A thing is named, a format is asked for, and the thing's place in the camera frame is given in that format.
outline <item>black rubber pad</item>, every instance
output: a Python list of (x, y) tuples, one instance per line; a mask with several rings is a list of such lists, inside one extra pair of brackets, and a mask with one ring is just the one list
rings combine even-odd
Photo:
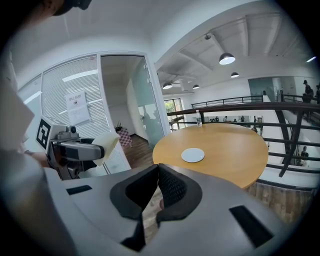
[(273, 237), (273, 235), (243, 205), (230, 208), (229, 211), (256, 248)]

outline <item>robotic arm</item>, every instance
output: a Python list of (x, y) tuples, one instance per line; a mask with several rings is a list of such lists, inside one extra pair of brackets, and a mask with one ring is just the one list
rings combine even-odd
[(45, 150), (49, 165), (62, 180), (77, 178), (80, 172), (97, 166), (93, 160), (104, 158), (104, 148), (92, 144), (93, 140), (80, 138), (75, 126), (46, 116), (41, 118), (36, 135), (36, 141)]

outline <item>white plate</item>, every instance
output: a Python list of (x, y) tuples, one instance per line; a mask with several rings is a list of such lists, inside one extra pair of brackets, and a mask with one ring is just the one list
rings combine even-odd
[(199, 148), (188, 148), (182, 152), (181, 157), (188, 163), (196, 163), (204, 159), (205, 152)]

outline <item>round wooden table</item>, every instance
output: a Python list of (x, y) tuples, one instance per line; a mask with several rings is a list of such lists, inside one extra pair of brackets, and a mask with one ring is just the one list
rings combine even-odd
[[(203, 160), (189, 163), (181, 158), (184, 150), (199, 148)], [(163, 137), (155, 145), (155, 164), (187, 168), (230, 181), (240, 188), (253, 184), (264, 171), (268, 147), (253, 130), (228, 123), (189, 126)]]

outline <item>glass door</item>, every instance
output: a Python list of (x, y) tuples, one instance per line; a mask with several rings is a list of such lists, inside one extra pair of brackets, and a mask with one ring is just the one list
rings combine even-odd
[(141, 58), (132, 73), (132, 85), (143, 127), (148, 135), (149, 146), (153, 149), (164, 136), (145, 59)]

